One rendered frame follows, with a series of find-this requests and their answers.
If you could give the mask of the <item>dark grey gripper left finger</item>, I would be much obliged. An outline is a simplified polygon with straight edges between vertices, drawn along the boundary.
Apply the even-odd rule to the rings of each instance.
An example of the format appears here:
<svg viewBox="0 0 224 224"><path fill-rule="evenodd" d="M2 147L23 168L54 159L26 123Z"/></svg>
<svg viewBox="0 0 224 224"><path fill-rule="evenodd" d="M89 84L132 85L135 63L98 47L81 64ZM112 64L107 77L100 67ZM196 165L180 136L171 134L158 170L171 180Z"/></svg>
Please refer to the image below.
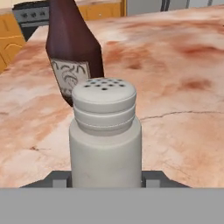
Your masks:
<svg viewBox="0 0 224 224"><path fill-rule="evenodd" d="M35 188L70 188L72 173L70 171L52 171L44 179L26 185Z"/></svg>

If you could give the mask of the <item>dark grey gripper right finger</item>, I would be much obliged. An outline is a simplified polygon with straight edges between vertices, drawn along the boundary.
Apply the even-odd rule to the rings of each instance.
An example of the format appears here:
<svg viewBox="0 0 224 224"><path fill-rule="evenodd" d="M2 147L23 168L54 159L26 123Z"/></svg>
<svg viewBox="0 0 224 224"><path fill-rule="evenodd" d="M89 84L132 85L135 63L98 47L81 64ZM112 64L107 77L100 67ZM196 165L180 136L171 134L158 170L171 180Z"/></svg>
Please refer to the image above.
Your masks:
<svg viewBox="0 0 224 224"><path fill-rule="evenodd" d="M142 187L177 188L186 187L186 185L168 178L162 171L142 171Z"/></svg>

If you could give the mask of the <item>white shaker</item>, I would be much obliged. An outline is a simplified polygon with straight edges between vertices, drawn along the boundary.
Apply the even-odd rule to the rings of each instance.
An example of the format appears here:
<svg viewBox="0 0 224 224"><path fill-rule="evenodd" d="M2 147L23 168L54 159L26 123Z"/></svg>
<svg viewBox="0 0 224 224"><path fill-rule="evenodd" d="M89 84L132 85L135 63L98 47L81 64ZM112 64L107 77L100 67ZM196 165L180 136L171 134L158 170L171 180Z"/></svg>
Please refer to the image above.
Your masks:
<svg viewBox="0 0 224 224"><path fill-rule="evenodd" d="M140 187L142 126L135 87L122 79L96 78L78 84L72 97L73 187Z"/></svg>

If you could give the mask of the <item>dark red ketchup bottle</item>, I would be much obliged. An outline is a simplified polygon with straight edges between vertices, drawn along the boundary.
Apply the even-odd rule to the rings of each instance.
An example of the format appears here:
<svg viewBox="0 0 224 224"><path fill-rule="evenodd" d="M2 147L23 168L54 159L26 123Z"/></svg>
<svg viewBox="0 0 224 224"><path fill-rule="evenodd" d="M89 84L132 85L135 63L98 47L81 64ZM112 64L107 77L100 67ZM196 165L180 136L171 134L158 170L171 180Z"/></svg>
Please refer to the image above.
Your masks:
<svg viewBox="0 0 224 224"><path fill-rule="evenodd" d="M64 100L81 81L104 76L102 48L74 0L49 0L46 53Z"/></svg>

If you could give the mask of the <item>yellow wooden cabinet run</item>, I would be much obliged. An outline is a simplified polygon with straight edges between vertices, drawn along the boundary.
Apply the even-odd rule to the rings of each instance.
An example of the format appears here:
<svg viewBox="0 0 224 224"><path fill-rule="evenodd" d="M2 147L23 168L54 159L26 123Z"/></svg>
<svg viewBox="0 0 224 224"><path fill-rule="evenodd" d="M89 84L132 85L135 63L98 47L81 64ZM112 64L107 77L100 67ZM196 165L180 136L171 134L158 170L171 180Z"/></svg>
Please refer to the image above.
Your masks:
<svg viewBox="0 0 224 224"><path fill-rule="evenodd" d="M25 38L12 12L0 15L0 73L25 45Z"/></svg>
<svg viewBox="0 0 224 224"><path fill-rule="evenodd" d="M75 0L85 20L126 16L127 0Z"/></svg>

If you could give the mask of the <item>grey oven with knobs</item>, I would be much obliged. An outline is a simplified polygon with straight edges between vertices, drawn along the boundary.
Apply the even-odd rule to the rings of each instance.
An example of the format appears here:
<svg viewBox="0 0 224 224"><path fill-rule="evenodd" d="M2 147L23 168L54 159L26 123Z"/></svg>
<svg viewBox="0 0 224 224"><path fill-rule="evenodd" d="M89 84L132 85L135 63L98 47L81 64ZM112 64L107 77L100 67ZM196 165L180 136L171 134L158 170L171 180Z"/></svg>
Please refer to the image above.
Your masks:
<svg viewBox="0 0 224 224"><path fill-rule="evenodd" d="M49 25L49 0L17 3L12 12L25 40L40 26Z"/></svg>

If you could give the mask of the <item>grey fridge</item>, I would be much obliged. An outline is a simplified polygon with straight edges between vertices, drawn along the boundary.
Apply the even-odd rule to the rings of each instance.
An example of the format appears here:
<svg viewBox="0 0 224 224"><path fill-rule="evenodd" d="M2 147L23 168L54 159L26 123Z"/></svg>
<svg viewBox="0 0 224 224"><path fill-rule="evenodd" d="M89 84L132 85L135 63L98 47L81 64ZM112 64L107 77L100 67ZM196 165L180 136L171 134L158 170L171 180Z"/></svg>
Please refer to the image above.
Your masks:
<svg viewBox="0 0 224 224"><path fill-rule="evenodd" d="M183 10L224 4L224 0L126 0L126 15Z"/></svg>

